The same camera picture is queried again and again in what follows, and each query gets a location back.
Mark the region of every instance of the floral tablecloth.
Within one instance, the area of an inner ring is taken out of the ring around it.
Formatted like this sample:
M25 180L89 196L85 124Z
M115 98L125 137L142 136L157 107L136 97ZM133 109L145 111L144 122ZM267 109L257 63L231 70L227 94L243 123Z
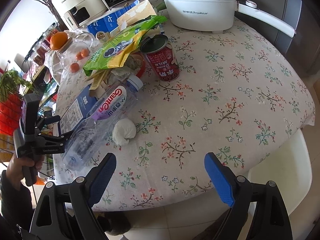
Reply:
M314 123L315 107L304 83L245 23L235 18L231 29L212 34L180 29L168 20L164 30L180 75L167 83L146 69L139 103L128 113L136 137L118 147L110 135L81 172L68 170L61 156L54 156L56 179L63 184L85 176L107 152L116 155L116 171L93 210L156 207L202 194L213 188L204 169L207 152L241 174L298 128ZM64 114L87 86L85 79L83 72L65 76L56 114Z

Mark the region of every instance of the bottle label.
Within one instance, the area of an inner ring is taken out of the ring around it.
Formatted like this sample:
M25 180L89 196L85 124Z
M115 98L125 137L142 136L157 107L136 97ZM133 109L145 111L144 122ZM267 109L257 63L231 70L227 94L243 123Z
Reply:
M99 106L92 115L94 120L103 120L117 113L125 104L127 91L123 86L118 86L110 96Z

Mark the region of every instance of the plastic bottle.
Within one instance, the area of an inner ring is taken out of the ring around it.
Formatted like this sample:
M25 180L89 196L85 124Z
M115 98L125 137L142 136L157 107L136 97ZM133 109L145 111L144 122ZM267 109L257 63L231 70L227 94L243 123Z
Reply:
M115 82L97 101L73 132L62 162L72 171L80 171L99 150L122 116L137 101L136 93L143 86L135 75L124 82Z

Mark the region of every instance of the tile floor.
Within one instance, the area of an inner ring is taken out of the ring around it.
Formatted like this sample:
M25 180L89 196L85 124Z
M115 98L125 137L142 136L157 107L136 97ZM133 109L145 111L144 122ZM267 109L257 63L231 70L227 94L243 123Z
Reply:
M290 215L293 239L304 240L313 228L313 222L320 215L320 104L313 89L313 80L306 80L312 98L316 104L315 126L303 128L312 166L311 188ZM127 211L126 216L132 229L124 236L129 240L191 240L212 224L228 207L219 201L216 191L165 207ZM249 215L238 240L245 240L252 216ZM108 236L110 240L119 240L121 236Z

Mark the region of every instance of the white plastic chair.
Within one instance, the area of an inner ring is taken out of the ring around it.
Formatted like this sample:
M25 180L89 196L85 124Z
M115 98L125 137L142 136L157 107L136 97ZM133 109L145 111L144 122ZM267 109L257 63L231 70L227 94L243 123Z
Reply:
M309 152L302 131L298 129L278 150L250 169L247 178L260 184L269 180L276 182L290 215L307 195L312 181ZM256 202L250 204L250 214L254 214L255 207Z

